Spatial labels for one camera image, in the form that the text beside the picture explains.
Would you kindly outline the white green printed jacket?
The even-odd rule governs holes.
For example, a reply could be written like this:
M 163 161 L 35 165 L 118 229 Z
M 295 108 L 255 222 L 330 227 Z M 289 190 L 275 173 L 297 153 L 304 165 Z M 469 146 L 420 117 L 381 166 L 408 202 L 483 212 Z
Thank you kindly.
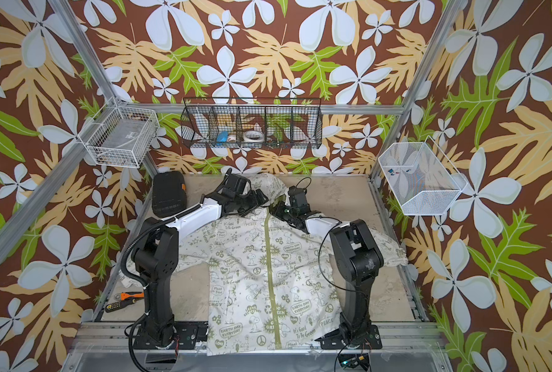
M 235 175 L 262 190 L 268 204 L 246 216 L 223 217 L 181 240 L 175 269 L 209 267 L 207 354 L 291 350 L 337 330 L 345 280 L 330 243 L 270 214 L 269 206 L 279 200 L 290 205 L 281 179 Z M 393 238 L 367 226 L 383 255 L 382 268 L 407 264 Z

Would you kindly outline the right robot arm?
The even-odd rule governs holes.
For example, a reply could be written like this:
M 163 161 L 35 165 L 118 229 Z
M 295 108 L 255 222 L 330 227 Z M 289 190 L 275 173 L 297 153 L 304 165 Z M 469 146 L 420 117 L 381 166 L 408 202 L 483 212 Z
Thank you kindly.
M 269 212 L 291 227 L 330 243 L 336 267 L 345 280 L 342 290 L 346 295 L 339 327 L 316 340 L 320 347 L 323 350 L 344 347 L 380 350 L 381 336 L 370 319 L 369 304 L 370 291 L 384 266 L 384 258 L 365 221 L 342 222 L 316 211 L 299 214 L 283 201 L 271 206 Z

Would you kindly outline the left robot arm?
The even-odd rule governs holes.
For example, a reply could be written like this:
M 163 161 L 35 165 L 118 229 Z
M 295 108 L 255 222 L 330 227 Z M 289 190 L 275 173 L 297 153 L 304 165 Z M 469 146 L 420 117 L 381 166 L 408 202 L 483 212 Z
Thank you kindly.
M 178 266 L 181 240 L 203 226 L 230 215 L 245 216 L 268 204 L 268 197 L 251 187 L 242 175 L 226 173 L 217 188 L 187 206 L 184 176 L 178 171 L 155 176 L 153 218 L 121 258 L 121 272 L 144 289 L 144 314 L 136 321 L 136 341 L 146 347 L 166 348 L 175 340 L 175 317 L 170 304 L 170 278 Z

